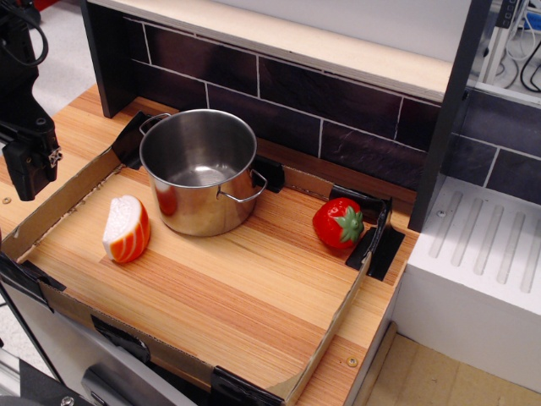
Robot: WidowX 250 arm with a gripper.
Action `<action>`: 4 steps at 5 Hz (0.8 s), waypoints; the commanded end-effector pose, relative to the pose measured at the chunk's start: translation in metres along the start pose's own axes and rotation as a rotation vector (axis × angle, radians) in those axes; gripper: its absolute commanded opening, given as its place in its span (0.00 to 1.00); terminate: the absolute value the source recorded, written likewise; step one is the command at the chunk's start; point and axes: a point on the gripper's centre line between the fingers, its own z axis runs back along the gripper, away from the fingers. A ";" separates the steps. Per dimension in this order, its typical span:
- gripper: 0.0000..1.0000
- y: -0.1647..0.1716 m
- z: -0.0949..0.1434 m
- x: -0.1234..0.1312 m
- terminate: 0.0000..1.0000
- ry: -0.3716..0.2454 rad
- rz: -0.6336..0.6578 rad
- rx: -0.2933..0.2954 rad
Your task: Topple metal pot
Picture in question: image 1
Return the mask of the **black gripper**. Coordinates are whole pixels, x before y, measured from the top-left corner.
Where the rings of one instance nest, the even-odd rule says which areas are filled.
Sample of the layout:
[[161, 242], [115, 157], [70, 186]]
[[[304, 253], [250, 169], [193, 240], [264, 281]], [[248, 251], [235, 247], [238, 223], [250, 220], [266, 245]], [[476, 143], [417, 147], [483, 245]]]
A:
[[55, 124], [36, 101], [32, 87], [1, 96], [1, 141], [8, 174], [22, 201], [32, 201], [57, 180], [63, 158]]

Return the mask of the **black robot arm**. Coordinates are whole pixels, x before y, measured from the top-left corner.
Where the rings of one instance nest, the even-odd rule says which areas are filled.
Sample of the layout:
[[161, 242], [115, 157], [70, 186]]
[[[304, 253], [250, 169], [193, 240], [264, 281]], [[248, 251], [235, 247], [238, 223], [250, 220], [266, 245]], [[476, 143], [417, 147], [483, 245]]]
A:
[[48, 42], [26, 12], [31, 6], [31, 1], [1, 2], [2, 154], [22, 201], [34, 200], [57, 179], [62, 159], [55, 124], [33, 95]]

